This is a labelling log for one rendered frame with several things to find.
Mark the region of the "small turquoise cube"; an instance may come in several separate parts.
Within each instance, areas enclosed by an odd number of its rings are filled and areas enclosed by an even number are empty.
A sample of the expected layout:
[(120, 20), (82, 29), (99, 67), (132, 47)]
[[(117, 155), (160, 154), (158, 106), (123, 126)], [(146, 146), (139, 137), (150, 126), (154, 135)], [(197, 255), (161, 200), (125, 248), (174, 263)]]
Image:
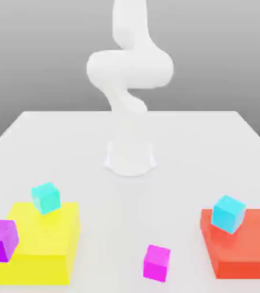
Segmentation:
[(61, 208), (60, 192), (51, 182), (33, 187), (31, 197), (34, 206), (42, 215)]

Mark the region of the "small sky blue cube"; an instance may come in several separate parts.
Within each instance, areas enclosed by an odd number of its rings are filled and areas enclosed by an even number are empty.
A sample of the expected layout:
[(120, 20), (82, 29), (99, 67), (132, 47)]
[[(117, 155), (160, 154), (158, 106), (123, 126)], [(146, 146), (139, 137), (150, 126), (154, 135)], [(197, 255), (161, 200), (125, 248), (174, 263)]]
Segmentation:
[(230, 196), (222, 196), (212, 209), (211, 224), (229, 234), (243, 223), (246, 204)]

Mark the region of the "small magenta cube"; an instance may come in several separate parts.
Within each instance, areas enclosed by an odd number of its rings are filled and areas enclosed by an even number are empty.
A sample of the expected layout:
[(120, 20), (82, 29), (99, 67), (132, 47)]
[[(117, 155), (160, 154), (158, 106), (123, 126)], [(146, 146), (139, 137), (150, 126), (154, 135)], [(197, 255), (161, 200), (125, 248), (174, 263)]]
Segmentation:
[(171, 250), (149, 245), (143, 262), (143, 276), (164, 283), (170, 263)]

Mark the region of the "large yellow box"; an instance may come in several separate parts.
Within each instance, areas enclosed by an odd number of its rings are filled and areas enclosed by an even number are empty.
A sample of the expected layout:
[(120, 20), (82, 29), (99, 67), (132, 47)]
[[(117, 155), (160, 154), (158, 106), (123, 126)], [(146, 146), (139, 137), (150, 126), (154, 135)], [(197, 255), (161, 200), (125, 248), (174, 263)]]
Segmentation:
[(0, 263), (0, 286), (68, 285), (80, 237), (77, 202), (40, 214), (33, 203), (14, 203), (7, 219), (14, 220), (19, 243), (7, 263)]

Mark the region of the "large orange box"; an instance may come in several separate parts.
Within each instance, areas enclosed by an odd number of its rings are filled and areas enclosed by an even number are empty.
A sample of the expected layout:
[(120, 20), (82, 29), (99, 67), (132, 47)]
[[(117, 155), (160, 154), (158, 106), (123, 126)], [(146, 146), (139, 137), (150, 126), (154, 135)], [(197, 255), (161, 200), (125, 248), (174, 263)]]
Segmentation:
[(212, 210), (202, 209), (200, 229), (215, 277), (260, 279), (260, 209), (247, 209), (234, 234), (211, 224)]

